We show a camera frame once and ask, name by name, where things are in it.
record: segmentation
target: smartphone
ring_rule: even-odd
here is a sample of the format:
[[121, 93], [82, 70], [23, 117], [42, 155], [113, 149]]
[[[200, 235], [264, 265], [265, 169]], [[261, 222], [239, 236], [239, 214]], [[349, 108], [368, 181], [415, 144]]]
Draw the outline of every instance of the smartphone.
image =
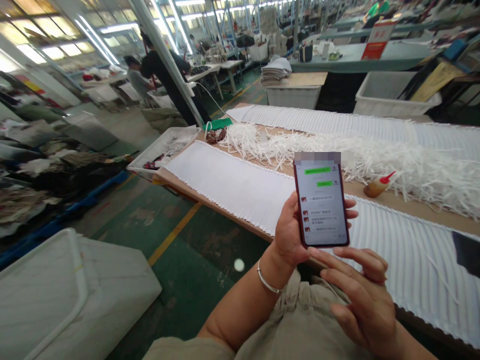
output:
[[300, 236], [306, 247], [350, 244], [340, 157], [340, 152], [295, 153]]

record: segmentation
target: hand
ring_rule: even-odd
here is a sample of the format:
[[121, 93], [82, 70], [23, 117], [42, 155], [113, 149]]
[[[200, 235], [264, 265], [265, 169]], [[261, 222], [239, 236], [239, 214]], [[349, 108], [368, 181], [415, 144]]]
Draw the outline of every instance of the hand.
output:
[[[346, 209], [350, 209], [357, 202], [353, 199], [346, 199], [344, 204]], [[358, 211], [346, 211], [347, 219], [355, 219], [358, 215]], [[291, 193], [283, 205], [280, 217], [276, 223], [273, 245], [283, 258], [283, 261], [293, 266], [297, 266], [297, 264], [303, 263], [310, 258], [309, 252], [300, 239], [299, 199], [296, 191]]]
[[332, 303], [330, 310], [345, 334], [356, 344], [386, 359], [401, 359], [404, 347], [395, 306], [385, 287], [388, 263], [370, 249], [335, 247], [340, 258], [352, 259], [360, 264], [363, 274], [335, 256], [315, 248], [310, 254], [329, 268], [321, 277], [342, 289], [351, 303]]

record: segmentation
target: bangle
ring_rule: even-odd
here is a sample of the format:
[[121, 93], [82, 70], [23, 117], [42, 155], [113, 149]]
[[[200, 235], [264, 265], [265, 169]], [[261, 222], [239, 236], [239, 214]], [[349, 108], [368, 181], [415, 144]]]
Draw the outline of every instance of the bangle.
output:
[[263, 285], [267, 287], [268, 290], [274, 292], [277, 295], [284, 291], [283, 289], [279, 290], [274, 288], [273, 286], [270, 286], [269, 283], [264, 279], [264, 277], [262, 276], [262, 273], [260, 272], [260, 259], [258, 259], [258, 266], [256, 268], [256, 271], [258, 272], [258, 276], [260, 276], [261, 282], [263, 283]]

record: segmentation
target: beige shirt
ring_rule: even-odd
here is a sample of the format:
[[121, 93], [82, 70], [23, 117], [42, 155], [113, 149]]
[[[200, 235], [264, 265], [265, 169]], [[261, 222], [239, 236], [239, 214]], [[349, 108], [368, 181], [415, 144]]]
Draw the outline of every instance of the beige shirt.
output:
[[332, 302], [346, 304], [349, 300], [318, 277], [312, 285], [301, 282], [300, 273], [295, 271], [270, 318], [237, 354], [212, 339], [163, 337], [153, 342], [143, 359], [372, 359], [342, 331], [330, 312]]

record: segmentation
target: green floor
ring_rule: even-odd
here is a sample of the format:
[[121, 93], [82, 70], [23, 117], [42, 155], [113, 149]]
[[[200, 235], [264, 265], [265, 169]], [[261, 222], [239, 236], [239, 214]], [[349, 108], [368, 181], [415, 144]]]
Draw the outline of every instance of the green floor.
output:
[[[244, 74], [243, 82], [236, 84], [243, 92], [235, 98], [231, 94], [224, 94], [224, 100], [213, 96], [220, 106], [227, 104], [225, 110], [238, 103], [266, 105], [267, 94], [259, 77], [259, 69]], [[202, 102], [213, 119], [223, 115], [207, 94]], [[107, 149], [111, 154], [143, 150], [158, 136], [148, 132], [141, 133], [137, 141], [129, 140], [129, 131], [143, 126], [131, 116], [126, 120], [114, 116], [104, 124], [125, 134]], [[193, 202], [163, 187], [132, 176], [102, 196], [100, 203], [73, 227], [91, 239], [139, 249], [149, 259], [193, 206]], [[194, 337], [215, 305], [243, 275], [234, 270], [235, 259], [242, 259], [249, 269], [267, 245], [233, 221], [201, 206], [152, 265], [163, 288], [160, 296], [108, 359], [141, 359], [160, 337]]]

